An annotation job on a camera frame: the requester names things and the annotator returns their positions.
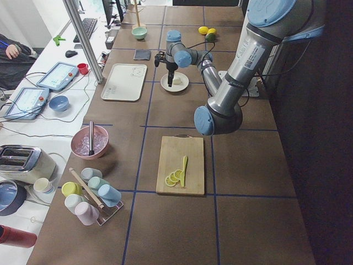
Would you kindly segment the white robot base pillar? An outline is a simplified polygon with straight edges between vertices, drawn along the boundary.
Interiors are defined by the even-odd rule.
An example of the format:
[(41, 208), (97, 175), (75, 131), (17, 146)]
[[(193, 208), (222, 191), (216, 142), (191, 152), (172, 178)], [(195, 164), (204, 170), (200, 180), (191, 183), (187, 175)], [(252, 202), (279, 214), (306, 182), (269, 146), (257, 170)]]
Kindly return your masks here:
[[(238, 7), (242, 9), (242, 12), (243, 12), (243, 15), (244, 15), (244, 22), (243, 22), (242, 31), (241, 31), (241, 34), (240, 34), (240, 38), (239, 38), (239, 43), (238, 43), (236, 54), (238, 53), (238, 50), (240, 49), (241, 45), (243, 44), (243, 41), (245, 40), (245, 38), (247, 36), (246, 26), (248, 24), (248, 18), (247, 18), (248, 3), (249, 3), (249, 1), (246, 1), (246, 0), (240, 0), (239, 3), (238, 3)], [(258, 96), (260, 96), (259, 90), (258, 90), (258, 86), (256, 85), (257, 82), (258, 82), (258, 79), (256, 77), (253, 77), (252, 80), (250, 81), (250, 84), (249, 84), (249, 86), (247, 88), (250, 97), (258, 97)]]

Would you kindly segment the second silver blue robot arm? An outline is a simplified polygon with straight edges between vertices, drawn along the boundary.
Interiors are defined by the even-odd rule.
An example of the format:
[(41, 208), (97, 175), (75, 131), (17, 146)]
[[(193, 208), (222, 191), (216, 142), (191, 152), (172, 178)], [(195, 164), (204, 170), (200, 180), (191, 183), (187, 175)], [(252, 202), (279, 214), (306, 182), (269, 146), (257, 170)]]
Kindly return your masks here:
[(174, 71), (190, 65), (198, 67), (211, 97), (194, 113), (194, 124), (202, 135), (232, 133), (239, 129), (243, 114), (238, 100), (260, 66), (280, 43), (313, 39), (324, 29), (326, 1), (250, 1), (247, 8), (247, 35), (238, 45), (235, 58), (223, 78), (210, 53), (187, 48), (181, 33), (167, 33), (163, 62), (168, 69), (168, 85)]

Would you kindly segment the person hand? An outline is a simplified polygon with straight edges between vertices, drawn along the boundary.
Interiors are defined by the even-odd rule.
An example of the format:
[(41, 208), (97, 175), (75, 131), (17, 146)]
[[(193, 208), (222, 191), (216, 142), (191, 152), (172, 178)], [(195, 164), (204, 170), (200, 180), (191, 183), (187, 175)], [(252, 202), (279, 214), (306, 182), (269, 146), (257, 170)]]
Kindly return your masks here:
[(10, 60), (17, 58), (20, 54), (20, 51), (17, 49), (17, 47), (13, 44), (10, 44), (6, 48), (6, 55)]

